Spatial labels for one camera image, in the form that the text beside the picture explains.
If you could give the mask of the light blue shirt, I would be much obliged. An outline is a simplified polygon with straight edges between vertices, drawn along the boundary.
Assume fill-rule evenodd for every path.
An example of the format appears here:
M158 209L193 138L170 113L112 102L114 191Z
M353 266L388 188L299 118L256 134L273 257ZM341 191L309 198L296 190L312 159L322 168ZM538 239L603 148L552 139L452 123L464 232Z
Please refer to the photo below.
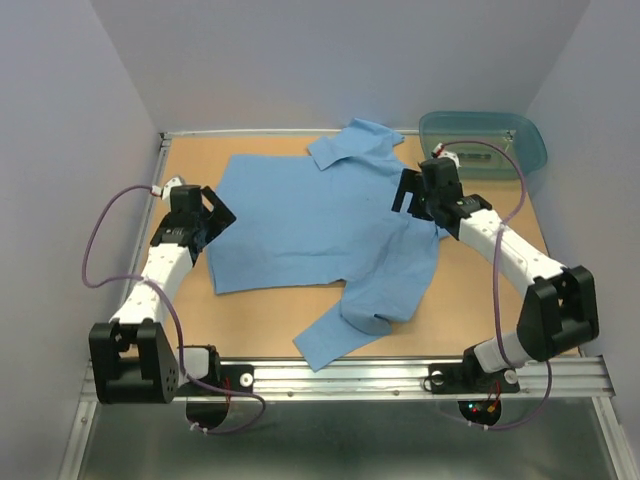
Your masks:
M434 277L443 232L392 209L403 140L355 119L303 156L234 155L217 186L235 215L206 250L217 294L343 283L295 338L313 370L409 321Z

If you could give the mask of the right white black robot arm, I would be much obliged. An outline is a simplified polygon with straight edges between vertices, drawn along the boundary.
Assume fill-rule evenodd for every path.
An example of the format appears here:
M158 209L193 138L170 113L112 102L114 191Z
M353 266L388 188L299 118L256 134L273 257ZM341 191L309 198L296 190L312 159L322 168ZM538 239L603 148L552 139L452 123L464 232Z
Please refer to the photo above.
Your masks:
M550 360L599 336L592 273L549 258L508 227L482 196L464 194L453 158L403 170L393 211L406 196L413 217L434 222L474 249L492 264L493 276L506 277L523 298L513 332L497 332L464 352L460 378L466 387L482 390L496 372Z

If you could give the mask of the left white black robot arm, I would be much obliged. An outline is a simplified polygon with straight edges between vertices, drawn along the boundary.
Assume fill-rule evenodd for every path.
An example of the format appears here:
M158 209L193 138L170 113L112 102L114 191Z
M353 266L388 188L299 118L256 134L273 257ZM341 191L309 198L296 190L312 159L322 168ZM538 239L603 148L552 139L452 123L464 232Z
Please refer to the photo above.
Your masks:
M142 190L169 206L152 235L142 272L92 283L130 280L124 303L106 322L93 325L88 342L98 400L103 404L169 403L185 380L180 351L171 348L164 328L175 317L172 301L198 257L231 226L235 215L208 186L186 184L181 177Z

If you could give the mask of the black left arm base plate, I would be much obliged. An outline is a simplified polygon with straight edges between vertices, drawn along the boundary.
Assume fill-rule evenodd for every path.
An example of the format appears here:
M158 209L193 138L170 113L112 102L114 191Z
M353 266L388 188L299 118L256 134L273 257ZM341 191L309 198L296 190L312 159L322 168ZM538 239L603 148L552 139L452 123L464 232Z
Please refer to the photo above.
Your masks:
M222 395L223 390L252 393L253 378L254 367L250 364L222 364L215 367L201 381L216 388L215 391L208 390L209 394Z

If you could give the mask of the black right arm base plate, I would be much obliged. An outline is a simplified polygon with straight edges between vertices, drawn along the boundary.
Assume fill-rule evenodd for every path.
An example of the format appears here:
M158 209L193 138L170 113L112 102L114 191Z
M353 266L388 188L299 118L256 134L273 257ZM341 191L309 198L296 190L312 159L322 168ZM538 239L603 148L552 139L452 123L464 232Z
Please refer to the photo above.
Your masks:
M518 393L518 378L508 380L506 373L506 370L486 373L481 368L467 367L460 361L432 363L423 379L423 388L434 395Z

